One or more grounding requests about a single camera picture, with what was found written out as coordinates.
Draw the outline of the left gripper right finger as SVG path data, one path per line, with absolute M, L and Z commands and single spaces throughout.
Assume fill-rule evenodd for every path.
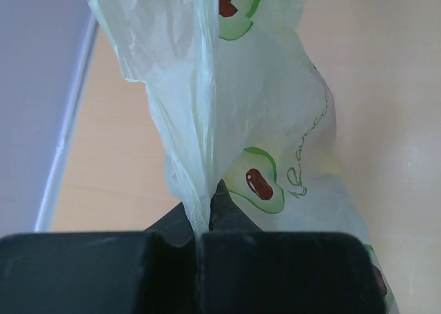
M 223 182 L 199 240 L 201 313 L 384 313 L 359 239 L 336 232 L 264 232 Z

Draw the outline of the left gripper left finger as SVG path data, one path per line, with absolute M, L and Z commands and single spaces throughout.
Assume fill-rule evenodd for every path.
M 194 234 L 182 205 L 144 231 L 1 239 L 2 313 L 195 313 Z

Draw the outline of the green avocado print plastic bag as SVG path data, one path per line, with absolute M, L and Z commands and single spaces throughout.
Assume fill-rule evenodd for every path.
M 169 191 L 197 238 L 249 225 L 341 231 L 393 292 L 334 158 L 334 97 L 297 33 L 306 0 L 88 0 L 123 78 L 145 85 Z

